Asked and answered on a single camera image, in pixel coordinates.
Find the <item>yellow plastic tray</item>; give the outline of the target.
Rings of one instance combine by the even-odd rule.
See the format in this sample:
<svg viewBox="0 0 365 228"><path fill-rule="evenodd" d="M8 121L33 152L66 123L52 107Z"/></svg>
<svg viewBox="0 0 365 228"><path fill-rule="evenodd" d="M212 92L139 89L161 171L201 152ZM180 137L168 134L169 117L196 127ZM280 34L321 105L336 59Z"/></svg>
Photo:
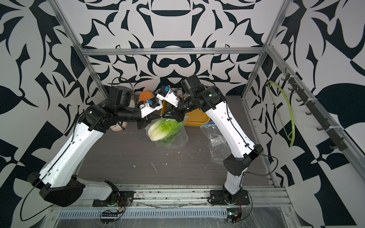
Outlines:
<svg viewBox="0 0 365 228"><path fill-rule="evenodd" d="M210 122L209 116L200 109L185 114L185 125L200 127Z"/></svg>

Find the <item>clear zipper bag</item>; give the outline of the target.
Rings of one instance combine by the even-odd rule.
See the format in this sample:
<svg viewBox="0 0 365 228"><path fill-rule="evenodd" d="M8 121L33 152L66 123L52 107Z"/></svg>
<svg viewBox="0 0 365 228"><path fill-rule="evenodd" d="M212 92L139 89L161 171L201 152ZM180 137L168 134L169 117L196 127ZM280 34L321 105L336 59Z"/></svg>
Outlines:
<svg viewBox="0 0 365 228"><path fill-rule="evenodd" d="M231 154L231 149L218 126L211 121L200 126L200 130L209 140L208 147L211 161L215 164L223 165L223 161Z"/></svg>
<svg viewBox="0 0 365 228"><path fill-rule="evenodd" d="M160 118L153 120L145 128L148 138L157 146L168 149L181 149L188 143L189 137L185 130L185 122L175 119Z"/></svg>

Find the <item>chinese cabbage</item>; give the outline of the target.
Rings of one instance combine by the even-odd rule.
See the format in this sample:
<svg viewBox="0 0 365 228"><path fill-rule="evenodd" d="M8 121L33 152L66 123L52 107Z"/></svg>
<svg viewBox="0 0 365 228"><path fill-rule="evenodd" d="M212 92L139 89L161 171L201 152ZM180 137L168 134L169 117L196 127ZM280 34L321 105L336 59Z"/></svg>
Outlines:
<svg viewBox="0 0 365 228"><path fill-rule="evenodd" d="M170 143L183 128L183 122L162 118L149 125L147 135L153 142Z"/></svg>

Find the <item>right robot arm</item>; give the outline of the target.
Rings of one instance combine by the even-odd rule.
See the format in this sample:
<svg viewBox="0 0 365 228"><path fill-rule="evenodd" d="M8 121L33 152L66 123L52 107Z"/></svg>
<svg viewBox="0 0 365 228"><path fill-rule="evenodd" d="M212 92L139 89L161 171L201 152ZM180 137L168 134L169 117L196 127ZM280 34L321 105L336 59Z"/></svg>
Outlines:
<svg viewBox="0 0 365 228"><path fill-rule="evenodd" d="M231 155L223 161L227 170L223 189L231 196L237 195L241 190L244 173L262 153L262 147L255 144L241 129L218 87L205 87L196 75L182 80L181 86L187 98L180 98L168 86L160 90L159 94L164 95L165 101L170 103L163 117L181 122L187 113L199 109L213 120L231 149Z"/></svg>

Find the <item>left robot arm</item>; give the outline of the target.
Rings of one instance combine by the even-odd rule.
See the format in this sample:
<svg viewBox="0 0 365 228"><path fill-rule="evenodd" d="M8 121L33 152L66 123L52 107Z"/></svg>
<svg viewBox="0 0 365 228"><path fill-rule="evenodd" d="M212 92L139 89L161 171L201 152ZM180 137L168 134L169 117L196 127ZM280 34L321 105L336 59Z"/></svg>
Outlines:
<svg viewBox="0 0 365 228"><path fill-rule="evenodd" d="M135 122L138 129L142 129L151 122L151 114L162 107L161 95L140 103L132 89L111 87L105 100L89 106L80 115L73 134L52 161L39 173L31 173L28 181L40 189L44 201L61 207L70 206L78 200L116 203L120 193L112 182L83 180L77 177L76 169L111 126Z"/></svg>

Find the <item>orange plush toy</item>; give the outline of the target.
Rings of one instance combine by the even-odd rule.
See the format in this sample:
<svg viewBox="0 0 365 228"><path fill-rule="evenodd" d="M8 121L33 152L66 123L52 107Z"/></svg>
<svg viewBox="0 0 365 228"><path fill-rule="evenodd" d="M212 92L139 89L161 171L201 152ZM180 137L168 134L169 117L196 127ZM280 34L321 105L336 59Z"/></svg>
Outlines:
<svg viewBox="0 0 365 228"><path fill-rule="evenodd" d="M154 94L150 91L144 91L140 94L139 96L139 101L141 102L146 102L147 100L151 100L152 98L154 98Z"/></svg>

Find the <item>left black electronics board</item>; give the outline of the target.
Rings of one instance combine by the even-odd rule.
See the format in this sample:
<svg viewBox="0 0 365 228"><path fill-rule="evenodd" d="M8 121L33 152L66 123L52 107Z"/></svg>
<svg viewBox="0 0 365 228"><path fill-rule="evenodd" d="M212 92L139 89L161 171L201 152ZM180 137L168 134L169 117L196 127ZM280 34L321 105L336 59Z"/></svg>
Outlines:
<svg viewBox="0 0 365 228"><path fill-rule="evenodd" d="M106 210L100 214L99 221L102 222L103 224L116 222L124 215L124 213L125 211Z"/></svg>

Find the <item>right green led board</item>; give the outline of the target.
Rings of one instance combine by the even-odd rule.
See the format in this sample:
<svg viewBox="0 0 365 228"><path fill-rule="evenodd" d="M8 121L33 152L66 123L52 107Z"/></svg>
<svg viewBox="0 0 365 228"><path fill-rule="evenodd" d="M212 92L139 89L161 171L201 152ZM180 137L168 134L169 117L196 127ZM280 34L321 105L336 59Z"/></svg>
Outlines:
<svg viewBox="0 0 365 228"><path fill-rule="evenodd" d="M242 218L242 212L240 210L227 209L227 221L230 223L239 222Z"/></svg>

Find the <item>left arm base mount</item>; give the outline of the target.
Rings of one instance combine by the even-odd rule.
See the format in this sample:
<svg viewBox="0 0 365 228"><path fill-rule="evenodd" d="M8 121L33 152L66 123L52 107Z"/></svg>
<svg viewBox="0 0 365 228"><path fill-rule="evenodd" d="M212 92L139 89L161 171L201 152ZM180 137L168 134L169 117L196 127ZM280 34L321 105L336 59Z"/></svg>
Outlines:
<svg viewBox="0 0 365 228"><path fill-rule="evenodd" d="M113 192L106 200L95 199L93 207L124 207L129 206L134 200L134 191Z"/></svg>

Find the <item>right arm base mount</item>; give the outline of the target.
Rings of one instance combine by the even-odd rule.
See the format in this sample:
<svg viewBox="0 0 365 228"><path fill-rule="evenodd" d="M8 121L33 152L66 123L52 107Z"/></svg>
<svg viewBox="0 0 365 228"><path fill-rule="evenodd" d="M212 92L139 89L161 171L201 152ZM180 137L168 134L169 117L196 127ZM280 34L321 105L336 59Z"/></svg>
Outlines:
<svg viewBox="0 0 365 228"><path fill-rule="evenodd" d="M227 190L211 190L208 202L212 205L249 205L251 203L248 192L244 189L236 194L230 194Z"/></svg>

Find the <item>black wall hook rail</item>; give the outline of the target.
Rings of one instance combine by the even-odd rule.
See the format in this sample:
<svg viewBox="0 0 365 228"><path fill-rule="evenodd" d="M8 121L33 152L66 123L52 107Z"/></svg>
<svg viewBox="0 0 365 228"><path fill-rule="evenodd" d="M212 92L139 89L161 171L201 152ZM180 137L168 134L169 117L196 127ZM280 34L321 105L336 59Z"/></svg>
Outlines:
<svg viewBox="0 0 365 228"><path fill-rule="evenodd" d="M317 98L309 91L306 85L297 75L292 75L285 69L285 77L282 79L287 81L291 88L289 90L292 93L296 93L299 96L297 102L305 105L309 110L306 112L308 116L314 116L320 127L317 128L318 131L324 131L332 140L330 148L332 150L338 149L344 151L348 148L346 144L344 134L341 132L342 128L334 122L330 117L329 113L325 110L323 105L319 102Z"/></svg>

